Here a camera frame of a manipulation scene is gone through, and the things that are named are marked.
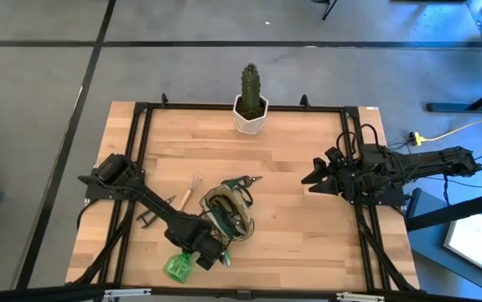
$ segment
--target wooden tabletop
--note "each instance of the wooden tabletop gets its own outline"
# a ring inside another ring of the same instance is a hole
[[[134,102],[112,103],[98,164],[110,153],[124,152],[133,108]],[[359,110],[361,123],[375,126],[381,143],[386,143],[378,109]],[[157,220],[142,229],[141,222],[135,221],[123,285],[365,290],[353,207],[338,196],[310,193],[307,186],[300,184],[313,169],[312,159],[325,159],[324,151],[334,146],[341,132],[338,113],[269,112],[265,127],[250,136],[236,131],[228,111],[153,110],[143,164],[147,186],[164,199],[177,195],[173,202],[176,207],[192,176],[201,177],[203,181],[185,207],[188,213],[197,214],[201,212],[200,198],[222,180],[245,174],[262,175],[263,179],[250,187],[256,230],[248,240],[230,245],[229,268],[217,262],[205,271],[194,263],[187,283],[178,284],[162,272],[168,258],[180,252],[164,237],[165,222]],[[363,134],[366,143],[373,141],[369,129],[364,129]],[[100,200],[82,217],[67,281],[84,273],[102,249],[112,204],[111,200]],[[135,215],[143,211],[145,208],[138,204]],[[378,207],[378,215],[388,256],[408,282],[418,286],[402,216],[384,206]],[[113,279],[117,250],[113,255],[108,280]],[[375,283],[380,287],[378,263],[372,251],[371,262]]]

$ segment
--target metal tool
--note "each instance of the metal tool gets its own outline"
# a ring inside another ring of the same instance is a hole
[[[201,181],[200,177],[192,176],[192,180],[190,181],[190,184],[189,184],[189,189],[187,190],[186,193],[184,193],[183,200],[181,201],[181,204],[177,209],[178,211],[182,211],[184,209],[184,206],[186,206],[187,202],[189,201],[190,194],[192,194],[192,190],[196,187],[196,185],[200,183],[200,181]]]
[[[229,182],[236,182],[236,183],[239,183],[240,185],[244,186],[245,188],[251,186],[251,184],[254,182],[254,181],[258,181],[260,179],[262,179],[263,176],[248,176],[248,175],[244,175],[244,176],[241,176],[239,178],[235,178],[235,179],[231,179],[231,180],[224,180],[222,181],[222,184],[224,183],[229,183]]]
[[[172,201],[174,201],[175,196],[176,196],[176,195],[173,195],[172,197],[168,198],[168,199],[166,200],[166,202],[167,202],[168,204],[170,204]],[[138,221],[138,220],[142,220],[142,221],[143,221],[143,226],[142,226],[142,228],[146,228],[146,227],[151,226],[151,224],[152,224],[154,221],[156,221],[157,218],[158,218],[157,215],[154,215],[154,214],[153,214],[153,217],[151,217],[151,219],[147,221],[147,220],[146,220],[146,216],[147,216],[149,213],[151,213],[151,210],[147,210],[147,211],[143,212],[142,214],[138,215],[138,217],[137,217],[137,221]]]

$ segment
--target gray floor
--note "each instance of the gray floor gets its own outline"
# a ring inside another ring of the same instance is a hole
[[[106,1],[0,0],[0,39],[95,39]],[[118,1],[107,40],[481,41],[462,3],[299,0]],[[80,88],[91,49],[0,49],[0,289],[11,286],[46,178]],[[111,101],[233,102],[241,69],[258,65],[272,103],[377,106],[388,141],[410,131],[433,137],[480,115],[432,114],[426,102],[482,96],[482,49],[108,48],[103,49],[75,136],[31,285],[62,284],[75,239],[86,174],[96,158]],[[413,152],[454,145],[482,153],[482,124]],[[482,185],[482,172],[469,180]],[[443,182],[420,186],[442,197]],[[482,190],[451,184],[458,202]],[[422,288],[480,298],[481,291],[416,256]]]

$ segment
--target cactus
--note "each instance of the cactus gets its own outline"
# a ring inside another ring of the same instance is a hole
[[[252,63],[242,71],[242,102],[238,112],[247,120],[251,120],[262,115],[263,109],[259,101],[261,82],[257,67]]]

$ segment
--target potted cactus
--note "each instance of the potted cactus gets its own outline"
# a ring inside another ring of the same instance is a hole
[[[267,118],[268,100],[259,94],[261,82],[252,63],[242,71],[242,94],[235,98],[233,117],[240,133],[256,134]]]

